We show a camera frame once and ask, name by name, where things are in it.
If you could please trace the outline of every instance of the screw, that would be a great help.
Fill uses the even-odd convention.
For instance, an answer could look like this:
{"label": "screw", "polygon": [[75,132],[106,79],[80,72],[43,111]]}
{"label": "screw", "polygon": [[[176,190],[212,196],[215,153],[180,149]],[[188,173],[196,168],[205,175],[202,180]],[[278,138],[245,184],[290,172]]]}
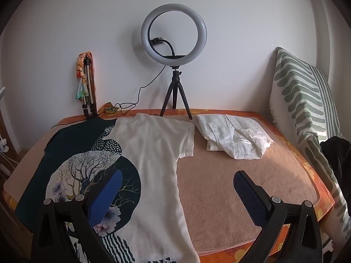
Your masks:
{"label": "screw", "polygon": [[44,205],[48,205],[51,203],[51,199],[50,198],[47,198],[43,201]]}
{"label": "screw", "polygon": [[78,202],[84,200],[84,195],[82,195],[82,194],[76,195],[75,196],[75,200],[78,201]]}
{"label": "screw", "polygon": [[312,207],[312,203],[311,203],[310,201],[305,201],[305,205],[306,205],[307,207],[309,207],[309,208]]}
{"label": "screw", "polygon": [[273,201],[274,203],[276,203],[276,204],[279,204],[279,203],[281,202],[281,199],[280,199],[279,197],[277,197],[277,196],[273,196],[273,197],[272,197],[272,201]]}

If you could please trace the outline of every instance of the black tripod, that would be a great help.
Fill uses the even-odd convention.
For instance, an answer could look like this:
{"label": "black tripod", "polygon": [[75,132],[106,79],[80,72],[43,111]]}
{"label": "black tripod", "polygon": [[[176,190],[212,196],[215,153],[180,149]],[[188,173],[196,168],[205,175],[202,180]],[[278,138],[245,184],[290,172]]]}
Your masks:
{"label": "black tripod", "polygon": [[161,109],[160,116],[163,117],[163,114],[165,113],[166,106],[167,106],[168,101],[171,97],[172,90],[173,90],[173,109],[177,108],[177,94],[178,94],[178,89],[179,89],[179,93],[181,95],[181,98],[183,99],[183,103],[184,103],[186,112],[188,113],[188,117],[189,117],[189,119],[193,119],[193,117],[190,113],[188,102],[187,102],[186,97],[185,97],[183,86],[180,83],[179,75],[181,75],[181,71],[177,70],[177,69],[179,69],[179,66],[172,66],[172,69],[173,69],[172,82],[168,88],[166,98],[165,98],[165,101],[164,101],[162,109]]}

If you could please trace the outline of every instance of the tripod leg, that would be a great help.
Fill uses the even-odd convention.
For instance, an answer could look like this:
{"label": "tripod leg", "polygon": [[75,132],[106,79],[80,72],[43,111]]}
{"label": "tripod leg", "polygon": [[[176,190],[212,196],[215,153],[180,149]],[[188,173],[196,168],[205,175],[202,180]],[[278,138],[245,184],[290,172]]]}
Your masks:
{"label": "tripod leg", "polygon": [[168,88],[165,101],[163,102],[163,106],[162,106],[162,109],[161,109],[160,117],[163,117],[163,114],[165,113],[168,101],[170,100],[170,96],[171,96],[173,87],[174,87],[174,83],[172,82],[170,84],[169,88]]}
{"label": "tripod leg", "polygon": [[177,108],[177,94],[178,94],[178,84],[175,83],[173,86],[173,109]]}
{"label": "tripod leg", "polygon": [[183,103],[184,103],[186,112],[188,113],[188,117],[189,117],[189,119],[193,119],[191,112],[190,112],[190,109],[189,109],[188,102],[187,102],[186,97],[185,97],[183,86],[180,84],[180,82],[178,83],[178,88],[179,88],[179,93],[181,95],[181,98],[183,99]]}

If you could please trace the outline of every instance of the electrical outlet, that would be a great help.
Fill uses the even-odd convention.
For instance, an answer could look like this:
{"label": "electrical outlet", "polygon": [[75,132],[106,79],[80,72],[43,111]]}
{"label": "electrical outlet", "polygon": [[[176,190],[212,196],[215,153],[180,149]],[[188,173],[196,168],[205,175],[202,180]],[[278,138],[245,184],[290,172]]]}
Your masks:
{"label": "electrical outlet", "polygon": [[1,152],[7,152],[8,151],[8,147],[6,146],[6,139],[1,139],[0,140],[0,151]]}

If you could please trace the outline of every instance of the striped cushion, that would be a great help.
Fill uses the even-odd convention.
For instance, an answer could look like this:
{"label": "striped cushion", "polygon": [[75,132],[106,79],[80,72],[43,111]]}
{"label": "striped cushion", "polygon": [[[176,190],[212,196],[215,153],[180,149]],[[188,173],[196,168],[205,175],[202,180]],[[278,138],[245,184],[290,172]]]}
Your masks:
{"label": "striped cushion", "polygon": [[320,142],[342,137],[327,78],[323,71],[278,48],[270,108],[278,129],[316,170],[331,192],[335,207],[326,231],[343,246],[351,234],[346,201],[322,153]]}

